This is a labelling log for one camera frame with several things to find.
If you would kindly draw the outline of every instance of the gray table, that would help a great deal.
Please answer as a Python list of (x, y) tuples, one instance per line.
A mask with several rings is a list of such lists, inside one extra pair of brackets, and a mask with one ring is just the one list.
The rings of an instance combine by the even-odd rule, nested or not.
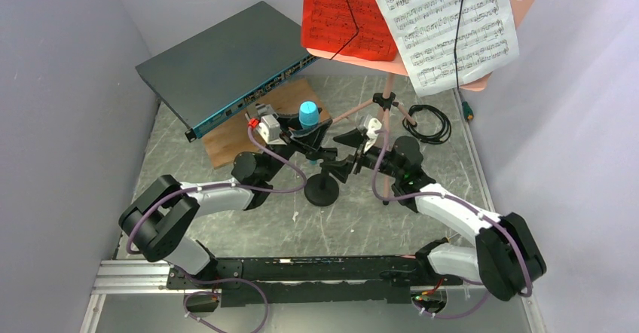
[[(381, 92), (384, 76), (311, 76), (307, 77), (317, 96), (332, 116), (337, 116)], [(406, 107), (426, 103), (441, 109), (452, 123), (451, 139), (443, 145), (422, 145), (423, 168), (450, 192), (485, 207), (485, 196), (475, 170), (469, 145), (462, 128), (459, 108), (451, 90), (418, 98), (407, 78), (397, 78), (393, 91)], [(361, 112), (377, 114), (374, 105)], [(429, 112), (416, 117), (422, 133), (440, 128)], [(395, 137), (408, 134), (401, 126), (401, 115), (393, 110), (392, 131)], [(332, 137), (351, 130), (349, 121), (334, 125), (326, 138), (326, 146), (336, 146)], [(179, 181), (209, 182), (231, 177), (231, 167), (214, 170), (200, 141), (188, 143), (185, 127), (165, 106), (161, 105), (148, 142), (136, 195), (144, 191), (158, 176), (172, 174)], [(352, 153), (341, 146), (340, 157)], [(303, 156), (293, 159), (307, 175), (319, 172), (318, 166)], [(382, 189), (382, 178), (379, 178)], [(284, 167), (273, 180), (276, 188), (299, 183), (295, 173)], [(371, 192), (371, 171), (363, 170), (341, 185), (338, 201), (328, 207), (310, 205), (303, 192), (272, 194), (261, 207), (247, 211), (220, 212), (196, 219), (187, 235), (208, 246), (217, 256), (311, 256), (311, 255), (377, 255), (415, 253), (426, 243), (454, 232), (433, 218), (417, 215), (391, 203), (384, 206)], [(459, 237), (454, 243), (465, 244)], [(129, 258), (124, 249), (118, 258)]]

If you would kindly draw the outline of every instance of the wooden board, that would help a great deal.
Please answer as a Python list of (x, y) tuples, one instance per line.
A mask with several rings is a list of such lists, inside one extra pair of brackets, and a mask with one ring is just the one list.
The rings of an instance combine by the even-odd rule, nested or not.
[[(320, 101), (305, 79), (279, 86), (257, 100), (258, 103), (272, 105), (276, 112), (286, 114), (298, 113), (300, 104), (305, 101), (313, 101), (318, 107), (322, 108), (322, 114), (319, 115), (320, 121), (331, 117), (322, 101)], [(211, 159), (213, 168), (217, 169), (233, 162), (235, 156), (242, 151), (258, 150), (246, 135), (247, 126), (244, 112), (240, 112), (204, 135), (202, 142), (206, 153)], [(255, 137), (261, 142), (259, 136), (255, 135)]]

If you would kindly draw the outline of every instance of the sheet music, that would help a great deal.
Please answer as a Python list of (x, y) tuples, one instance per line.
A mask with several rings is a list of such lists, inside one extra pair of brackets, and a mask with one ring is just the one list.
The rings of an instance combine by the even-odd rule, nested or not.
[[(375, 0), (348, 0), (358, 35), (340, 54), (365, 60), (393, 60), (397, 47)], [(336, 52), (354, 35), (356, 24), (346, 0), (304, 0), (301, 44)]]
[[(376, 0), (415, 92), (456, 86), (454, 43), (461, 0)], [(510, 0), (464, 0), (457, 69), (460, 84), (476, 81), (519, 55)]]

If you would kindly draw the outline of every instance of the blue cap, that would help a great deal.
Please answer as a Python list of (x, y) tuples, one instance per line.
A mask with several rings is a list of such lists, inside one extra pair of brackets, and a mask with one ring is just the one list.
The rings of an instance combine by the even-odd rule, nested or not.
[(314, 102), (306, 101), (300, 105), (300, 124), (303, 128), (313, 127), (320, 122), (320, 113)]

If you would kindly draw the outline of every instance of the gray tile floor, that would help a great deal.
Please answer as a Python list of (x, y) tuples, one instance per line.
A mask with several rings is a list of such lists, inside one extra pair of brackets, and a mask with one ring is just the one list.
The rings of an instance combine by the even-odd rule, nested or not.
[[(386, 79), (385, 76), (310, 76), (307, 80), (335, 117), (366, 101), (373, 93), (381, 92)], [(400, 77), (396, 79), (393, 91), (407, 109), (416, 103), (426, 103), (441, 109), (451, 119), (452, 136), (448, 142), (422, 145), (423, 168), (453, 194), (485, 207), (482, 187), (462, 128), (464, 122), (452, 91), (419, 98), (409, 80)], [(359, 114), (362, 113), (376, 115), (377, 106)], [(416, 118), (422, 133), (433, 133), (440, 128), (439, 121), (428, 112), (421, 112)], [(401, 126), (401, 114), (397, 110), (393, 110), (391, 121), (394, 136), (408, 134)], [(335, 146), (332, 137), (352, 128), (349, 121), (334, 125), (325, 145)], [(161, 105), (148, 141), (136, 195), (163, 174), (172, 174), (184, 182), (231, 177), (230, 166), (214, 170), (202, 143), (188, 143), (184, 131), (185, 126)], [(349, 153), (352, 153), (350, 148), (340, 147), (340, 158)], [(308, 164), (302, 156), (297, 155), (292, 160), (309, 176), (319, 172), (319, 167)], [(283, 168), (272, 184), (275, 188), (284, 188), (292, 187), (298, 181), (292, 170)], [(310, 205), (303, 192), (271, 195), (266, 203), (251, 211), (220, 212), (198, 218), (187, 235), (201, 241), (217, 256), (408, 254), (434, 239), (454, 236), (450, 228), (433, 218), (417, 215), (398, 203), (382, 205), (373, 196), (370, 181), (369, 170), (351, 176), (346, 185), (341, 185), (338, 201), (323, 208)], [(467, 244), (458, 236), (453, 241)], [(129, 256), (120, 249), (118, 258)]]

